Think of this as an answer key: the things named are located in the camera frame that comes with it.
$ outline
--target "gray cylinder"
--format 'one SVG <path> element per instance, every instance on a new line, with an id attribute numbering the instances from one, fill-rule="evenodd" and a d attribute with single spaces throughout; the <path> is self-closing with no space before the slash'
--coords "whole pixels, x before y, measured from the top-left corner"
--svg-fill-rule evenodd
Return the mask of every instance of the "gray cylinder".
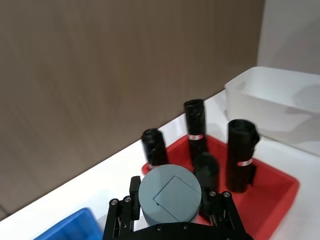
<path id="1" fill-rule="evenodd" d="M 139 187 L 141 210 L 150 226 L 192 221 L 201 197 L 200 184 L 192 172 L 173 164 L 151 170 Z"/>

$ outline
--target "white plastic bin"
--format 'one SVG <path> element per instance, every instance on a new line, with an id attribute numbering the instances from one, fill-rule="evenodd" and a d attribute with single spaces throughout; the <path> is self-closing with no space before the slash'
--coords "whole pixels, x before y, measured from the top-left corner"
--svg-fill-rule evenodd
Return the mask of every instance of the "white plastic bin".
<path id="1" fill-rule="evenodd" d="M 228 117 L 259 133 L 320 155 L 320 75 L 253 67 L 225 85 Z"/>

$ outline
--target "rolled black bag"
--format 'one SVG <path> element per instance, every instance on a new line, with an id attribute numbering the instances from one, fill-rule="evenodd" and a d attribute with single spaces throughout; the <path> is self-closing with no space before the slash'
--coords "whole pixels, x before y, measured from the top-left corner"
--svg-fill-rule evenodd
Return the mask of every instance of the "rolled black bag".
<path id="1" fill-rule="evenodd" d="M 164 137 L 157 128 L 150 128 L 141 136 L 144 153 L 150 169 L 168 164 L 168 156 Z"/>
<path id="2" fill-rule="evenodd" d="M 192 164 L 201 153 L 208 152 L 206 132 L 206 110 L 202 99 L 184 103 L 186 127 Z"/>
<path id="3" fill-rule="evenodd" d="M 198 179 L 201 188 L 219 193 L 219 164 L 208 152 L 196 157 L 193 174 Z"/>
<path id="4" fill-rule="evenodd" d="M 228 123 L 226 187 L 231 192 L 243 193 L 247 190 L 253 171 L 252 157 L 259 140 L 252 122 L 235 119 Z"/>

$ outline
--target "blue container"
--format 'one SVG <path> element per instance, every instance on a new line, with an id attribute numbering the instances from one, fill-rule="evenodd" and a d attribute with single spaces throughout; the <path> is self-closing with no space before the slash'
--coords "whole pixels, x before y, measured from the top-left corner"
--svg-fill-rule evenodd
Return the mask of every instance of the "blue container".
<path id="1" fill-rule="evenodd" d="M 82 208 L 34 240 L 101 240 L 102 232 L 88 208 Z"/>

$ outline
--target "table surface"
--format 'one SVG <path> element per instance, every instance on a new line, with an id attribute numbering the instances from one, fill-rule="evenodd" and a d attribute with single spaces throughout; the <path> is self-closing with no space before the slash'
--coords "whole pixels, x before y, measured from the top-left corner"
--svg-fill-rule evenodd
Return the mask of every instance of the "table surface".
<path id="1" fill-rule="evenodd" d="M 207 134 L 226 142 L 227 97 L 222 91 L 205 101 Z M 187 134 L 184 115 L 160 128 L 166 145 Z M 254 157 L 286 172 L 300 182 L 300 189 L 272 239 L 318 239 L 320 226 L 320 157 L 263 137 Z M 0 222 L 0 239 L 33 240 L 75 211 L 88 207 L 103 228 L 109 200 L 129 194 L 132 176 L 140 175 L 146 163 L 141 141 L 137 141 L 88 171 Z M 135 230 L 146 227 L 143 217 Z"/>

